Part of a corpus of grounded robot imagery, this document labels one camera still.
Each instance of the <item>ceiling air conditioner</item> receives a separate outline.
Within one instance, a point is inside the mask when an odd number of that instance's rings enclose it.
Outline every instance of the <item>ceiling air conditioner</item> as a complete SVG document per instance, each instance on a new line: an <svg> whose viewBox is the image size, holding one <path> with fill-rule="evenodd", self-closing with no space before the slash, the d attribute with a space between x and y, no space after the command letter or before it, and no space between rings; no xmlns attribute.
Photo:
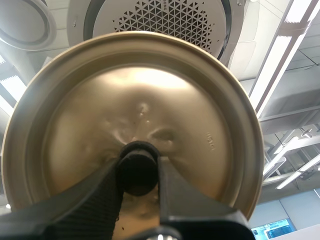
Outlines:
<svg viewBox="0 0 320 240"><path fill-rule="evenodd" d="M149 31L197 45L227 64L238 42L245 0L71 0L70 46L103 34Z"/></svg>

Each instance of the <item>dented can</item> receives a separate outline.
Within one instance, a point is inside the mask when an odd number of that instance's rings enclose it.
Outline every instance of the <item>dented can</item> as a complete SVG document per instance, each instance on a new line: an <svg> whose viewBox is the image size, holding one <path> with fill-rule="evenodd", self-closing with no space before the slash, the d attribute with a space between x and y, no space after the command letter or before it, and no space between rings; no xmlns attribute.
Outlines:
<svg viewBox="0 0 320 240"><path fill-rule="evenodd" d="M150 32L83 42L34 77L3 146L12 210L61 193L137 140L153 144L200 192L251 216L264 148L246 93L207 52ZM125 194L114 238L158 224L157 187Z"/></svg>

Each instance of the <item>round ceiling fixture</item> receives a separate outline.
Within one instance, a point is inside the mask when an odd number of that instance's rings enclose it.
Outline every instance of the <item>round ceiling fixture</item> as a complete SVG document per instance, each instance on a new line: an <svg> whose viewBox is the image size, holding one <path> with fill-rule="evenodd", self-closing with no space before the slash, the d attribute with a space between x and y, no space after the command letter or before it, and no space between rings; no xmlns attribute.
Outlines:
<svg viewBox="0 0 320 240"><path fill-rule="evenodd" d="M43 1L1 0L0 40L27 51L41 50L56 38L55 19Z"/></svg>
<svg viewBox="0 0 320 240"><path fill-rule="evenodd" d="M238 42L244 7L234 0L71 0L70 46L114 32L147 31L194 44L227 64Z"/></svg>

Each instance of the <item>air vent grille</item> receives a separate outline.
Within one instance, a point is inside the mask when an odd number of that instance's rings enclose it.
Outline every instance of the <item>air vent grille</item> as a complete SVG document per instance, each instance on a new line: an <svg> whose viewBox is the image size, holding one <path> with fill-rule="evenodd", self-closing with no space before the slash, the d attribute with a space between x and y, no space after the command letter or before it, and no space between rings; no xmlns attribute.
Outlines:
<svg viewBox="0 0 320 240"><path fill-rule="evenodd" d="M163 1L138 1L135 11L126 11L122 17L113 20L118 23L114 30L162 33L195 44L211 54L212 25L208 23L206 11L199 8L204 2L187 4L186 0L167 0L164 11Z"/></svg>

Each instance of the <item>black rubber tip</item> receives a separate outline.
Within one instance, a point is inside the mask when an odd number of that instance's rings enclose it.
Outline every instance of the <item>black rubber tip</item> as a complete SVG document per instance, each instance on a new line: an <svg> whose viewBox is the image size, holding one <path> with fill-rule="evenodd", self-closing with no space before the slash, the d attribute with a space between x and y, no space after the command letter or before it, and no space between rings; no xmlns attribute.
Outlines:
<svg viewBox="0 0 320 240"><path fill-rule="evenodd" d="M120 154L117 183L126 193L143 196L154 189L158 182L158 151L141 141L128 145Z"/></svg>

